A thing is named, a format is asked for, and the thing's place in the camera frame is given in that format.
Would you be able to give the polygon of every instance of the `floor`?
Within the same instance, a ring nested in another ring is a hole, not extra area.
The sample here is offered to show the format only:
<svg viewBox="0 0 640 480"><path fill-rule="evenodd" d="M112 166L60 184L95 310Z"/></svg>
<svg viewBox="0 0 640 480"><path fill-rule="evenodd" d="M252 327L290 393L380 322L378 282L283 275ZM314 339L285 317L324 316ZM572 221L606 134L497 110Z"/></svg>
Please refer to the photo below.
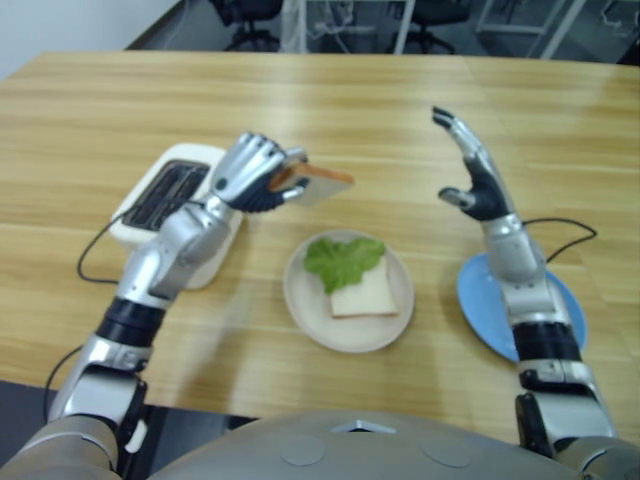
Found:
<svg viewBox="0 0 640 480"><path fill-rule="evenodd" d="M541 24L553 0L521 0L513 17L514 23ZM556 57L564 60L615 63L632 42L632 37L619 35L629 31L630 19L637 3L623 3L612 12L614 19L624 24L614 34L611 27L602 24L599 12L605 0L588 0L565 41L560 45ZM475 33L475 24L484 2L471 1L471 20L468 23L436 27L432 32L454 44L463 55L489 55L524 57L531 48L533 39L523 35ZM207 0L189 0L187 8L179 8L153 35L139 43L142 49L171 50L223 50L231 42L234 27L224 27L215 10ZM391 37L398 29L398 22L386 14L380 4L362 3L357 7L359 25L377 25L376 35L343 36L344 43L353 53L384 52ZM317 11L309 12L309 24L319 18ZM495 13L490 21L500 21ZM275 19L260 25L278 36L280 20ZM312 52L341 52L332 37L310 41ZM419 53L415 45L408 46L406 53ZM43 382L47 372L43 372ZM0 436L0 465L4 464L42 426L42 389L0 382L0 412L6 431L12 435ZM225 415L188 412L175 409L155 409L151 414L152 439L140 455L137 467L128 478L144 478L157 471L182 454L219 437L229 426Z"/></svg>
<svg viewBox="0 0 640 480"><path fill-rule="evenodd" d="M471 19L467 23L433 27L431 31L437 36L456 46L461 55L483 55L503 57L525 57L534 43L534 38L527 35L475 33L475 25L484 6L483 1L461 0L470 2ZM519 0L512 23L541 25L547 12L555 0ZM562 13L566 11L567 2ZM617 62L632 42L632 36L623 36L633 28L634 14L638 9L636 2L620 2L611 12L611 20L620 20L622 26L614 32L612 27L605 26L600 10L606 0L587 0L585 7L576 22L561 43L555 58L563 60L579 60L590 62ZM320 18L318 6L321 2L310 4L307 25L314 25ZM505 16L500 13L502 1L495 2L495 8L488 21L504 23ZM155 32L140 45L142 49L170 49L219 51L230 42L235 31L234 26L225 27L219 20L208 0L189 0L186 9L179 9L174 18L163 28ZM360 2L356 6L358 25L376 25L377 34L368 36L342 35L352 53L383 53L388 47L391 36L398 29L399 22L386 13L385 3ZM280 18L258 24L260 28L269 29L274 35L280 34ZM533 56L539 55L548 41L541 39ZM311 52L342 52L332 37L309 40ZM420 53L417 45L409 45L405 53Z"/></svg>

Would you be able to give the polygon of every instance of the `plate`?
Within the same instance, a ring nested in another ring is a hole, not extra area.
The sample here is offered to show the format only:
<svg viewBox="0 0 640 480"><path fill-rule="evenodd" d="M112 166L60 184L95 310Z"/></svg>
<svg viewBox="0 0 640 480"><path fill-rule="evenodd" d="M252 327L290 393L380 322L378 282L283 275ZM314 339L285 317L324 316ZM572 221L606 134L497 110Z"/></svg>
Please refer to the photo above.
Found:
<svg viewBox="0 0 640 480"><path fill-rule="evenodd" d="M389 283L398 314L335 319L320 277L304 269L309 245L322 237L339 242L375 238L355 230L329 230L309 238L296 249L284 275L284 298L294 321L316 342L340 352L364 353L389 345L407 327L415 306L415 291L404 263L385 244Z"/></svg>
<svg viewBox="0 0 640 480"><path fill-rule="evenodd" d="M562 280L549 271L547 276L558 287L567 304L573 334L582 350L587 344L584 312L576 297ZM502 303L500 285L489 270L489 259L486 253L471 257L462 266L458 274L458 301L476 335L495 352L512 362L518 362L518 352Z"/></svg>

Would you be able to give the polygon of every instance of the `beige plate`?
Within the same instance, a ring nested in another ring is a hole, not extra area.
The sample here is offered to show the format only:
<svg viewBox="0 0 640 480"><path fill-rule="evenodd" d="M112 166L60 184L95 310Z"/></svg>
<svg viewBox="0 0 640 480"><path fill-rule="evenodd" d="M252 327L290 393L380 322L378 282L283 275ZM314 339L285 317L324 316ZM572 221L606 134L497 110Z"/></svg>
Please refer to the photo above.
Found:
<svg viewBox="0 0 640 480"><path fill-rule="evenodd" d="M409 272L398 255L387 246L389 281L399 313L393 316L362 316L335 319L329 298L317 275L304 269L309 245L321 237L349 242L358 237L374 238L354 230L329 230L311 237L298 247L284 275L284 297L298 326L318 343L347 353L371 352L393 342L409 324L415 305L415 291Z"/></svg>

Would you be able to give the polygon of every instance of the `bread slice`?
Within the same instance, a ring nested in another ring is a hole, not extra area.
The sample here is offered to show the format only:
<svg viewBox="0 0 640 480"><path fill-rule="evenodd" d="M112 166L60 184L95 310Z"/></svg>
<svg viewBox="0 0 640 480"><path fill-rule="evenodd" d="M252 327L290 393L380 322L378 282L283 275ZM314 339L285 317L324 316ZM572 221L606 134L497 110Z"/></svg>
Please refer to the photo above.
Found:
<svg viewBox="0 0 640 480"><path fill-rule="evenodd" d="M329 297L332 316L339 318L398 313L387 268L387 259L383 255L378 265L362 274L362 282L333 292Z"/></svg>
<svg viewBox="0 0 640 480"><path fill-rule="evenodd" d="M320 168L308 163L297 163L276 174L269 182L269 190L275 192L289 188L303 178L308 179L309 184L304 195L293 201L305 207L313 206L355 184L355 179L348 173Z"/></svg>

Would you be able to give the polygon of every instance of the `blue plate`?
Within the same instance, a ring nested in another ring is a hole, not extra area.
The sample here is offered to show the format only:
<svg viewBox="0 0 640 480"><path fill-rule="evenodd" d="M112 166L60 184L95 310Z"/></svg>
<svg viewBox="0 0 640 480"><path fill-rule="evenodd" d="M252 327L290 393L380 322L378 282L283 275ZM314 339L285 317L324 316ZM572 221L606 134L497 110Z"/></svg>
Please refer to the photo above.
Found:
<svg viewBox="0 0 640 480"><path fill-rule="evenodd" d="M573 324L580 350L587 344L584 312L571 290L553 273L549 279L560 289ZM489 271L486 253L471 257L458 274L458 301L467 322L484 343L503 357L518 362L518 352L502 303L500 286Z"/></svg>

